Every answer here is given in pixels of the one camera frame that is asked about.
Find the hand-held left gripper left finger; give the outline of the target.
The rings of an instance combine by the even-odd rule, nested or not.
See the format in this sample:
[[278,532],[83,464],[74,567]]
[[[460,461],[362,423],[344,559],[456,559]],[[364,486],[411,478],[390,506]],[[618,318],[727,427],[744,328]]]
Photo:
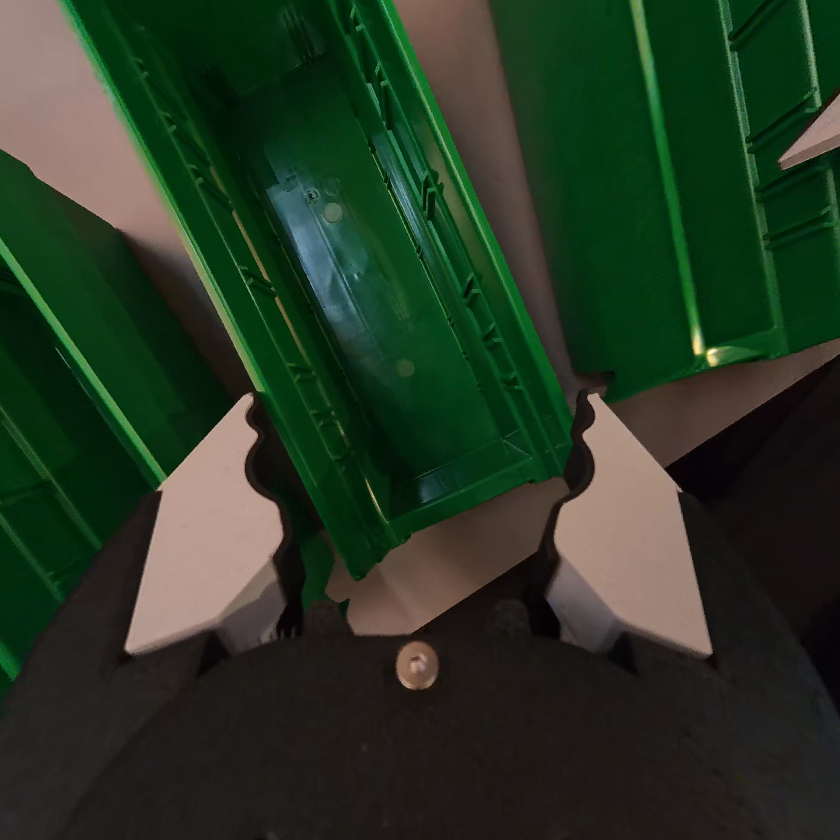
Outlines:
[[301,635],[301,553],[259,465],[269,431],[248,393],[161,483],[126,654],[205,632],[231,655]]

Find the stack of nested green bins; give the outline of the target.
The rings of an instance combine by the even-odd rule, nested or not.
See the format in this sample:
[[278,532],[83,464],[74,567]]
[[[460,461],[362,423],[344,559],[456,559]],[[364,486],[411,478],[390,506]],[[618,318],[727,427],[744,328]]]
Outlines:
[[120,232],[1,153],[1,691],[232,402]]

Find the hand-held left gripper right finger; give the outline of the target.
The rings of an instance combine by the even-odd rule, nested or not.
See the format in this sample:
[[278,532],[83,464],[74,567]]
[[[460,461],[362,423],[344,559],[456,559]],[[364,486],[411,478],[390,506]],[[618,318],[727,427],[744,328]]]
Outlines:
[[560,639],[605,655],[628,634],[710,657],[679,486],[594,392],[577,395],[572,442],[541,545]]

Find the green plastic bin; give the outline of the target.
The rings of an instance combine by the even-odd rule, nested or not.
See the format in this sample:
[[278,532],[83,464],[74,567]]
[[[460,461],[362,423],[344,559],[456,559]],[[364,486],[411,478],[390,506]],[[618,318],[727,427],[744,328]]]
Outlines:
[[838,339],[838,2],[490,2],[576,373],[605,399]]
[[61,2],[355,580],[572,413],[393,2]]

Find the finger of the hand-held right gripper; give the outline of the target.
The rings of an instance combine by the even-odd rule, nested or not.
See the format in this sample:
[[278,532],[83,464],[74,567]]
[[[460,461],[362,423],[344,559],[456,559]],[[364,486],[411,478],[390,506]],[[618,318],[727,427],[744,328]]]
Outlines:
[[778,160],[781,170],[810,161],[839,147],[839,92],[826,100]]

